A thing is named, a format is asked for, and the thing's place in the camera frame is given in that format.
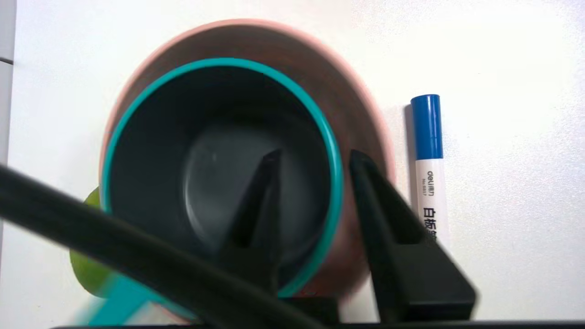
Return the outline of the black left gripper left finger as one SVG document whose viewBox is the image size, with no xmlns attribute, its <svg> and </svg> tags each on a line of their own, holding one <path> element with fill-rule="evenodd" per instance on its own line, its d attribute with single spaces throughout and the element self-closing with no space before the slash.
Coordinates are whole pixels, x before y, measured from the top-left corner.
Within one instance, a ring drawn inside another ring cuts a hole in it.
<svg viewBox="0 0 585 329">
<path fill-rule="evenodd" d="M 261 159 L 217 256 L 221 269 L 274 297 L 282 258 L 281 156 L 278 149 Z"/>
</svg>

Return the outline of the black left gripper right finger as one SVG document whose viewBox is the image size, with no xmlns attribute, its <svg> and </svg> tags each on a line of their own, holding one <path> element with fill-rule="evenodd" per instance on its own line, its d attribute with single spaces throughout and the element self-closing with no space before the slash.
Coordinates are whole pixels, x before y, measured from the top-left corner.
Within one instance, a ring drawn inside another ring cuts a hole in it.
<svg viewBox="0 0 585 329">
<path fill-rule="evenodd" d="M 466 277 L 367 154 L 352 150 L 349 162 L 380 321 L 469 320 Z"/>
</svg>

